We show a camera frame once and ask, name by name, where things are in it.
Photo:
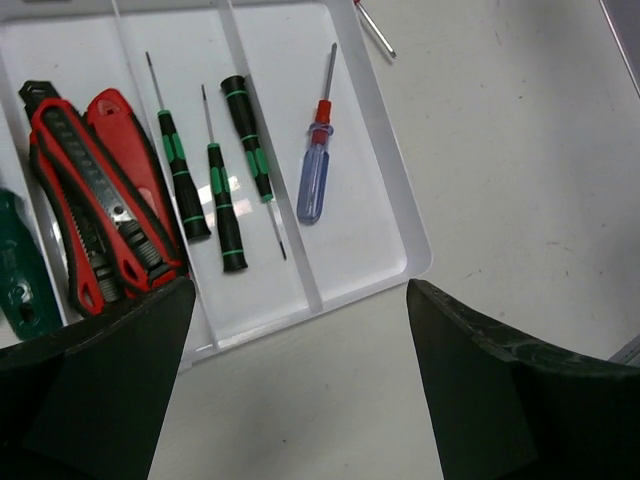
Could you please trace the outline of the blue screwdriver front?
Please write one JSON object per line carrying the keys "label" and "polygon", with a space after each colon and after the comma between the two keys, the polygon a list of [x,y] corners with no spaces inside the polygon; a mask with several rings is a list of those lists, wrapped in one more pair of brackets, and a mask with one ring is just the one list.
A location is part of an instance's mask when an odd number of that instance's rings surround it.
{"label": "blue screwdriver front", "polygon": [[374,35],[379,45],[384,49],[386,54],[392,59],[395,60],[397,58],[397,53],[387,37],[384,35],[378,24],[375,22],[373,17],[370,15],[364,4],[361,0],[353,1],[356,11],[359,13],[361,19],[367,25],[370,32]]}

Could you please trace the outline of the long green screwdriver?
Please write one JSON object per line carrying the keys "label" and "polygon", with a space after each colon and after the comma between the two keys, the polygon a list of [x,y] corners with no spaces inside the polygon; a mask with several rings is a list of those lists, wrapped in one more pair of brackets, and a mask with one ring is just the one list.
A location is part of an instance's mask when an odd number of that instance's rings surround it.
{"label": "long green screwdriver", "polygon": [[1,190],[1,310],[16,336],[30,340],[62,327],[46,264],[18,211]]}

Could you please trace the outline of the black green precision screwdriver front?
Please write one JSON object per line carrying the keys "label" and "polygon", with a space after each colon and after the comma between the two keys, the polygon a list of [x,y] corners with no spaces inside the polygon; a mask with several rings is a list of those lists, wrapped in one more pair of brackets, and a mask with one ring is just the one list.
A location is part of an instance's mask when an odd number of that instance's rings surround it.
{"label": "black green precision screwdriver front", "polygon": [[202,209],[198,191],[188,168],[181,137],[176,129],[172,113],[165,107],[158,79],[149,52],[145,52],[159,110],[157,118],[165,157],[174,186],[181,224],[189,241],[199,241],[211,235]]}

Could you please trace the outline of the black green precision screwdriver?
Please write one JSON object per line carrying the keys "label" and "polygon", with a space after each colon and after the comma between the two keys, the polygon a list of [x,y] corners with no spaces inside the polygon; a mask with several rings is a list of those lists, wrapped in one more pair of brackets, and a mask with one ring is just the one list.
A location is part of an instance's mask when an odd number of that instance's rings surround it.
{"label": "black green precision screwdriver", "polygon": [[287,260],[287,253],[276,219],[276,203],[269,176],[269,164],[261,145],[246,80],[241,75],[233,75],[225,78],[220,83],[220,88],[243,147],[258,196],[260,201],[267,206],[281,254],[283,259]]}
{"label": "black green precision screwdriver", "polygon": [[214,138],[213,123],[205,85],[201,85],[205,121],[209,137],[207,156],[210,189],[215,205],[216,228],[224,273],[235,273],[248,268],[245,259],[239,223],[232,201],[231,188],[220,144]]}
{"label": "black green precision screwdriver", "polygon": [[145,52],[159,110],[157,118],[165,157],[174,186],[181,224],[189,241],[199,241],[211,235],[202,209],[198,191],[188,168],[181,137],[176,129],[172,113],[165,107],[158,79],[149,52]]}

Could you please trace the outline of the red utility knife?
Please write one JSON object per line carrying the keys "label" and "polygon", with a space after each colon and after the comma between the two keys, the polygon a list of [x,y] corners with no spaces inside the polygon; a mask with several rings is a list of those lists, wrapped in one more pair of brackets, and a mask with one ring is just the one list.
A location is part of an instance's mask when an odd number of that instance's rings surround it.
{"label": "red utility knife", "polygon": [[161,163],[131,105],[118,90],[108,88],[90,102],[84,118],[167,231],[177,252],[178,272],[188,276],[184,242]]}
{"label": "red utility knife", "polygon": [[31,144],[29,164],[52,207],[62,235],[68,276],[68,298],[71,306],[83,317],[103,312],[106,302],[82,244],[77,225],[78,213],[83,213],[75,193],[55,171],[43,150]]}
{"label": "red utility knife", "polygon": [[166,229],[73,104],[46,80],[26,81],[19,96],[36,145],[86,209],[124,287],[148,292],[179,277]]}

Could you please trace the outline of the blue screwdriver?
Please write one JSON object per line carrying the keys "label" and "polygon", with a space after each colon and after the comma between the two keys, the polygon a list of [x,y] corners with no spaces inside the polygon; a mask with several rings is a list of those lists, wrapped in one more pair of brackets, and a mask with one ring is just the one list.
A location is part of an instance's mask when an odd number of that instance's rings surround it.
{"label": "blue screwdriver", "polygon": [[361,19],[367,25],[370,32],[374,35],[379,45],[384,49],[386,54],[392,59],[395,60],[397,58],[397,53],[387,37],[384,35],[378,24],[375,22],[373,17],[370,15],[364,4],[361,0],[353,1],[356,11],[359,13]]}
{"label": "blue screwdriver", "polygon": [[321,217],[330,155],[330,137],[334,129],[330,116],[330,92],[337,56],[337,44],[331,45],[323,96],[318,101],[314,122],[309,126],[309,145],[303,158],[296,215],[301,224],[313,225]]}

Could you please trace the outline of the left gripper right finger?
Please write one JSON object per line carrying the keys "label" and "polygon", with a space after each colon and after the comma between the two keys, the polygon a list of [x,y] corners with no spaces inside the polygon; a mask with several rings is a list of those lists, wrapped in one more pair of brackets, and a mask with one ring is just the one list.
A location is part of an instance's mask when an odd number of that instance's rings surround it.
{"label": "left gripper right finger", "polygon": [[547,343],[413,279],[409,322],[447,479],[635,479],[639,370]]}

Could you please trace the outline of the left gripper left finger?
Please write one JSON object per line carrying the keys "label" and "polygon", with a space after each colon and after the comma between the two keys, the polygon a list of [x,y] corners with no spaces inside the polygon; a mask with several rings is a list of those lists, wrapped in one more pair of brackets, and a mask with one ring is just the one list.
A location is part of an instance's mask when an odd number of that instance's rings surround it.
{"label": "left gripper left finger", "polygon": [[2,478],[147,478],[195,297],[181,277],[2,349]]}

